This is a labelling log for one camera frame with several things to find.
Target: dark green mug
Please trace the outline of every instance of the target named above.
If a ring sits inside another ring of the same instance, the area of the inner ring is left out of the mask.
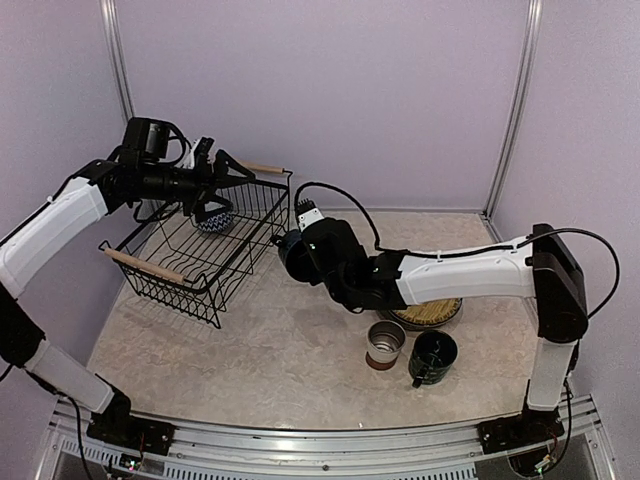
[[[409,373],[413,388],[422,384],[435,385],[444,378],[458,356],[456,342],[444,332],[430,330],[421,333],[413,344]]]

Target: black mug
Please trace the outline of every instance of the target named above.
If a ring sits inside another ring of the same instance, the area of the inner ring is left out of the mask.
[[[421,333],[413,345],[409,359],[409,373],[413,388],[435,385],[444,378],[458,356],[456,342],[444,332],[431,330]]]
[[[304,246],[300,230],[289,230],[284,236],[274,235],[271,237],[271,243],[278,247],[280,261],[291,278],[312,285],[320,283],[320,273],[316,270],[307,247]]]

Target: dish rack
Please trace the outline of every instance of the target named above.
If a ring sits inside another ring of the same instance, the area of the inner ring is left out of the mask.
[[[222,233],[203,232],[181,204],[164,204],[117,247],[105,241],[100,249],[138,295],[221,328],[219,312],[254,273],[271,236],[288,229],[291,172],[277,170],[269,173],[286,174],[286,184],[256,179],[216,192],[234,205],[233,223]]]

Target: white wall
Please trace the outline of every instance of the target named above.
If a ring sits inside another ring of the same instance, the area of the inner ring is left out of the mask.
[[[0,11],[3,237],[70,174],[108,155],[124,125],[98,2],[3,0]],[[123,238],[133,228],[130,215],[105,219],[76,238],[20,299],[47,337],[80,361],[89,358],[122,283],[97,246]],[[22,371],[0,385],[0,478],[27,477],[54,403]]]
[[[608,238],[615,299],[591,320],[576,383],[592,392],[622,478],[640,477],[640,3],[546,0],[529,98],[496,215],[506,237],[534,222]],[[566,238],[593,308],[611,286],[606,250]]]
[[[486,201],[527,0],[118,2],[138,115],[370,206]],[[344,202],[334,194],[325,204]]]

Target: beige countertop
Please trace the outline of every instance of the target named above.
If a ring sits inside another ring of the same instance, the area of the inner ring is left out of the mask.
[[[356,212],[363,245],[373,237]],[[448,249],[492,243],[477,215],[375,212],[383,246]],[[357,429],[429,425],[519,411],[536,333],[516,298],[465,299],[442,329],[459,356],[436,386],[411,387],[409,333],[397,364],[367,366],[374,312],[354,315],[323,285],[290,279],[268,249],[222,313],[222,329],[135,295],[125,285],[89,367],[130,396],[134,408],[218,424]]]

